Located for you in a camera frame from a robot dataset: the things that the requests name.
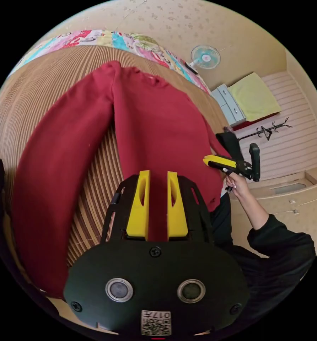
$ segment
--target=red sweater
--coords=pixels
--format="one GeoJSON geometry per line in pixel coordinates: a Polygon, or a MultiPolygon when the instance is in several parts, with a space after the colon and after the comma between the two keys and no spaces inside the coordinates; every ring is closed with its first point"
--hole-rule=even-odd
{"type": "Polygon", "coordinates": [[[182,91],[164,79],[113,61],[69,89],[42,118],[21,156],[12,222],[21,260],[34,285],[62,297],[72,218],[87,170],[115,120],[124,178],[151,170],[150,240],[166,240],[167,171],[196,182],[209,210],[220,202],[219,171],[203,157],[218,143],[182,91]]]}

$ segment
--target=camera lens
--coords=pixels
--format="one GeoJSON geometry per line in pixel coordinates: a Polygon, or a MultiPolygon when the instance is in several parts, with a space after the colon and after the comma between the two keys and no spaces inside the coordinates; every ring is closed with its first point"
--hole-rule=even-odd
{"type": "Polygon", "coordinates": [[[182,282],[177,289],[179,299],[185,303],[199,302],[205,295],[205,292],[206,288],[204,284],[195,279],[182,282]]]}
{"type": "Polygon", "coordinates": [[[123,278],[113,278],[105,286],[106,294],[115,302],[126,302],[133,296],[133,287],[123,278]]]}

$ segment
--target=colorful blanket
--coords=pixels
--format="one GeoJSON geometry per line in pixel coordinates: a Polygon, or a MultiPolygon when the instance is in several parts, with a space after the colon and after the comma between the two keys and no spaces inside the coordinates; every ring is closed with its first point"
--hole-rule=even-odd
{"type": "Polygon", "coordinates": [[[102,29],[68,32],[45,40],[26,53],[9,75],[31,60],[47,53],[81,45],[109,46],[134,53],[176,71],[206,93],[211,93],[203,79],[185,67],[183,59],[159,46],[153,38],[142,34],[125,34],[102,29]]]}

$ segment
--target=hand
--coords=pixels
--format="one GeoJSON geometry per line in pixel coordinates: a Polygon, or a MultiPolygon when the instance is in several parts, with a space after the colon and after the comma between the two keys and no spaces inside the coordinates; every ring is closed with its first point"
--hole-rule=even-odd
{"type": "Polygon", "coordinates": [[[250,194],[246,178],[236,173],[231,173],[230,175],[226,175],[225,179],[226,185],[232,187],[232,192],[238,199],[242,199],[250,194]]]}

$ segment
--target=dresser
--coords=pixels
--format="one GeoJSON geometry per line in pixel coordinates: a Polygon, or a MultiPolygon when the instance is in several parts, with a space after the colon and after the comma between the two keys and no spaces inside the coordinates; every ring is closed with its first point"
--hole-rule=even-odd
{"type": "Polygon", "coordinates": [[[244,113],[241,111],[237,102],[232,97],[226,84],[218,86],[211,93],[219,103],[221,110],[223,111],[230,126],[236,126],[237,124],[246,121],[244,113]]]}

